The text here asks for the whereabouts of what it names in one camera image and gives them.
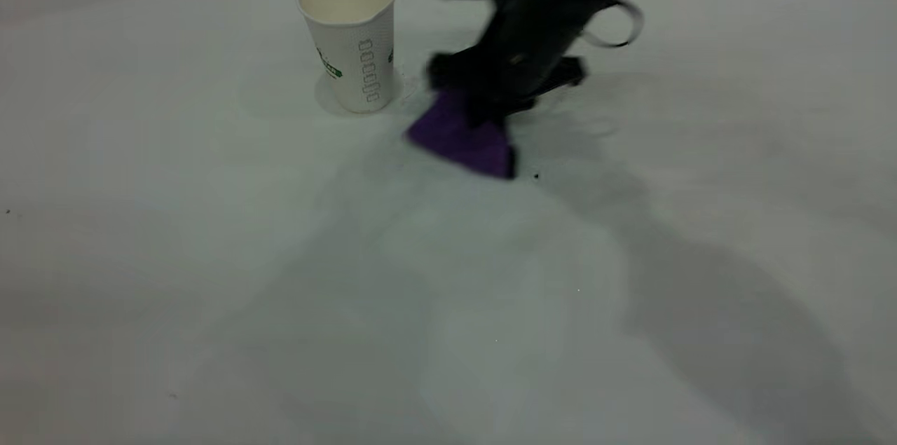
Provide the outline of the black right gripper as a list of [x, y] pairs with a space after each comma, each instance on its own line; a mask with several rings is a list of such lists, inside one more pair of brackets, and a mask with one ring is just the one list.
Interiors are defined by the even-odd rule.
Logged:
[[473, 46], [432, 56], [430, 86], [467, 93], [469, 128], [502, 125], [505, 117], [534, 109], [538, 96], [584, 80], [583, 62], [566, 53], [586, 23], [585, 0], [506, 1]]

